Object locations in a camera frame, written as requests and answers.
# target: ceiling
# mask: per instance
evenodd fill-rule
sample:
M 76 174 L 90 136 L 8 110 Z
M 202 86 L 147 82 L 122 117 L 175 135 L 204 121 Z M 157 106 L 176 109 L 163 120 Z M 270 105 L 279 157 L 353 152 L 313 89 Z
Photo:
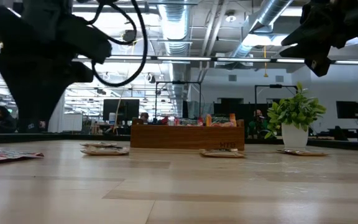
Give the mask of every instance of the ceiling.
M 167 44 L 174 43 L 173 40 L 167 40 L 167 32 L 164 31 L 162 25 L 162 18 L 158 14 L 158 5 L 154 4 L 156 2 L 176 2 L 178 4 L 184 4 L 184 1 L 170 1 L 170 0 L 160 0 L 160 1 L 146 1 L 149 5 L 149 13 L 143 13 L 143 18 L 147 26 L 147 33 L 149 38 L 149 55 L 167 55 Z M 190 19 L 188 24 L 189 32 L 184 40 L 179 40 L 176 42 L 186 42 L 188 44 L 188 49 L 186 55 L 183 56 L 202 56 L 201 51 L 203 48 L 204 38 L 207 32 L 208 22 L 211 19 L 214 19 L 213 29 L 209 36 L 213 36 L 213 30 L 217 29 L 218 33 L 215 38 L 216 41 L 212 43 L 212 39 L 209 39 L 208 45 L 211 45 L 211 55 L 224 54 L 230 55 L 233 50 L 235 50 L 239 44 L 241 44 L 245 38 L 242 30 L 244 29 L 244 21 L 247 16 L 257 13 L 260 8 L 261 1 L 238 1 L 230 0 L 228 1 L 226 12 L 230 12 L 236 20 L 228 22 L 226 20 L 227 16 L 222 16 L 222 21 L 220 27 L 216 27 L 220 18 L 220 10 L 223 7 L 223 0 L 219 2 L 217 6 L 217 13 L 214 18 L 211 18 L 212 8 L 214 0 L 203 0 L 203 1 L 186 1 L 187 7 L 190 10 Z M 274 22 L 272 32 L 269 33 L 269 37 L 276 37 L 277 40 L 283 39 L 287 34 L 296 29 L 299 26 L 299 16 L 301 14 L 301 6 L 308 1 L 293 1 L 290 6 L 282 13 L 282 15 Z M 84 17 L 87 20 L 91 20 L 94 16 L 94 11 L 96 10 L 89 2 L 88 4 L 79 4 L 74 3 L 73 12 L 77 16 Z M 127 1 L 120 1 L 119 4 L 122 7 L 125 7 L 128 12 L 131 12 L 130 5 L 126 4 Z M 141 6 L 145 5 L 145 1 L 139 1 Z M 137 27 L 140 27 L 139 20 L 134 13 L 129 13 L 133 18 Z M 126 24 L 126 19 L 123 18 L 118 13 L 113 13 L 111 11 L 102 12 L 99 19 L 94 24 L 96 27 L 101 29 L 103 32 L 107 33 L 111 37 L 121 38 L 125 30 L 130 30 L 131 26 Z M 178 29 L 172 27 L 169 32 L 176 32 Z M 132 46 L 120 46 L 113 44 L 113 55 L 141 55 L 144 41 L 142 40 L 141 33 L 138 32 L 138 41 L 135 45 Z M 331 59 L 358 59 L 358 40 L 353 40 L 349 43 L 349 46 L 343 49 L 331 49 L 329 57 Z M 279 58 L 279 52 L 285 47 L 280 45 L 280 41 L 271 41 L 266 46 L 256 45 L 249 52 L 248 57 L 267 57 L 267 58 Z M 115 63 L 105 63 L 104 65 L 97 65 L 97 71 L 102 74 L 103 78 L 109 82 L 121 82 L 125 80 L 129 75 L 137 69 L 139 66 L 138 63 L 124 63 L 124 62 L 115 62 Z M 269 74 L 279 74 L 285 75 L 286 73 L 291 73 L 301 67 L 302 65 L 294 64 L 268 64 L 267 69 Z M 103 100 L 106 98 L 130 98 L 135 97 L 141 100 L 141 109 L 140 111 L 147 111 L 149 113 L 154 113 L 154 93 L 155 93 L 155 84 L 151 84 L 148 81 L 150 76 L 154 76 L 157 81 L 171 81 L 172 80 L 172 70 L 173 67 L 170 63 L 148 63 L 143 69 L 141 75 L 137 77 L 131 84 L 124 86 L 123 88 L 107 88 L 104 85 L 100 84 L 97 79 L 94 79 L 93 83 L 76 83 L 70 86 L 66 93 L 65 107 L 67 111 L 77 111 L 83 112 L 85 114 L 98 115 L 103 110 Z M 256 73 L 265 73 L 265 65 L 263 63 L 254 63 L 247 65 L 246 67 L 237 67 L 241 69 L 236 69 L 232 71 L 227 71 L 226 69 L 215 68 L 214 65 L 211 65 L 206 73 L 204 78 L 204 85 L 219 85 L 220 80 L 227 80 L 228 74 L 241 74 L 245 71 L 248 74 L 252 72 Z M 198 74 L 200 71 L 200 64 L 198 62 L 192 62 L 189 66 L 188 73 L 190 74 L 184 79 L 196 81 L 198 79 Z M 238 79 L 236 83 L 225 85 L 242 85 L 243 83 L 250 82 L 265 82 L 258 78 L 260 76 L 248 78 L 248 79 Z M 162 94 L 158 97 L 157 110 L 158 114 L 176 114 L 180 113 L 178 105 L 181 104 L 180 101 L 172 100 L 173 92 L 170 91 L 173 87 L 171 84 L 162 88 Z M 98 93 L 98 89 L 103 90 L 103 93 Z M 182 87 L 183 97 L 186 97 L 187 87 Z M 9 105 L 14 106 L 14 101 L 11 100 L 9 96 L 9 90 L 6 88 L 4 80 L 0 76 L 0 105 Z

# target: silver duct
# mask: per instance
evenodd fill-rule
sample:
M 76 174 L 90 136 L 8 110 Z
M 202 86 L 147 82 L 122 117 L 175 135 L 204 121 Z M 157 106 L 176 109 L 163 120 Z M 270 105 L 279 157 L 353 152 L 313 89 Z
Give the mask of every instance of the silver duct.
M 260 10 L 256 12 L 256 14 L 250 15 L 245 21 L 246 29 L 243 30 L 243 33 L 248 35 L 256 26 L 271 26 L 292 1 L 293 0 L 264 0 L 260 6 Z M 230 57 L 246 57 L 251 49 L 252 46 L 247 45 L 247 43 L 243 41 L 243 43 L 233 51 Z
M 162 18 L 162 32 L 165 39 L 183 40 L 187 38 L 190 20 L 190 8 L 186 5 L 158 5 L 158 11 Z M 184 43 L 165 43 L 168 55 L 187 56 L 189 45 Z M 173 63 L 170 69 L 171 81 L 187 81 L 189 77 L 190 66 L 186 64 Z M 172 95 L 177 105 L 177 112 L 181 115 L 183 85 L 172 85 Z

